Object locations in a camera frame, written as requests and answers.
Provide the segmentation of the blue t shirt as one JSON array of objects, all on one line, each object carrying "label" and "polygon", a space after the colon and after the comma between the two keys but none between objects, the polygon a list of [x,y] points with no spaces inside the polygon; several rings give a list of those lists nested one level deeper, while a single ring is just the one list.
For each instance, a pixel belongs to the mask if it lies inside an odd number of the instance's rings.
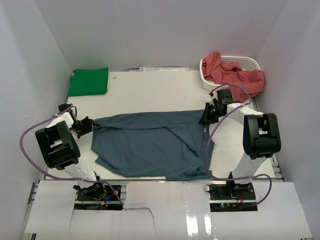
[{"label": "blue t shirt", "polygon": [[166,177],[192,181],[210,177],[206,170],[214,143],[209,125],[199,124],[201,110],[140,112],[98,118],[91,150],[96,163],[126,178]]}]

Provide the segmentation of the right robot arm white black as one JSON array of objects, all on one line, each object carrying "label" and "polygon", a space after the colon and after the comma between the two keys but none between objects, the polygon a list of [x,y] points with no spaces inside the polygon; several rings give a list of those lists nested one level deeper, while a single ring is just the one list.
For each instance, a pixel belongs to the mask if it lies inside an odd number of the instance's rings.
[{"label": "right robot arm white black", "polygon": [[229,88],[213,89],[209,95],[211,101],[205,104],[199,123],[217,125],[222,119],[236,120],[243,126],[244,153],[237,167],[224,179],[224,185],[209,184],[204,190],[210,194],[211,200],[254,200],[252,180],[256,179],[257,170],[281,150],[277,116],[253,110],[246,103],[234,101]]}]

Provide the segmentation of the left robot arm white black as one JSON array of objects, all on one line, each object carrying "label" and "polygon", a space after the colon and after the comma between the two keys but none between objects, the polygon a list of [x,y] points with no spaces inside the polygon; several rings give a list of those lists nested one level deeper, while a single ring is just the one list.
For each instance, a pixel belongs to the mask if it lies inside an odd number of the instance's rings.
[{"label": "left robot arm white black", "polygon": [[50,169],[63,171],[78,182],[74,188],[82,195],[101,200],[106,195],[106,187],[101,178],[81,160],[81,152],[73,137],[80,137],[101,129],[95,120],[85,117],[77,119],[77,110],[63,103],[58,106],[60,113],[45,128],[37,130],[37,139],[44,162]]}]

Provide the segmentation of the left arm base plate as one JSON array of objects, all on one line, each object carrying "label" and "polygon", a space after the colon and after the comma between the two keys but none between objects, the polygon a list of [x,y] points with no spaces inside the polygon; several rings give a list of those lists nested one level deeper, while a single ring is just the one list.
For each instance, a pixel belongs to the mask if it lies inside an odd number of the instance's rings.
[{"label": "left arm base plate", "polygon": [[119,202],[114,191],[105,185],[105,190],[101,193],[93,193],[85,195],[78,192],[76,195],[74,209],[75,210],[97,210],[97,211],[121,211],[122,204]]}]

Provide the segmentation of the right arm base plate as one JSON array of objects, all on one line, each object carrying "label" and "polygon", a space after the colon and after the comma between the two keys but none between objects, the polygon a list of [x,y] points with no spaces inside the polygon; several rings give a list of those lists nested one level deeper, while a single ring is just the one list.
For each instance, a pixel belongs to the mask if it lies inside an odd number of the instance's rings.
[{"label": "right arm base plate", "polygon": [[209,205],[212,213],[256,212],[256,194],[253,185],[234,189],[227,184],[208,183],[204,191],[209,193]]}]

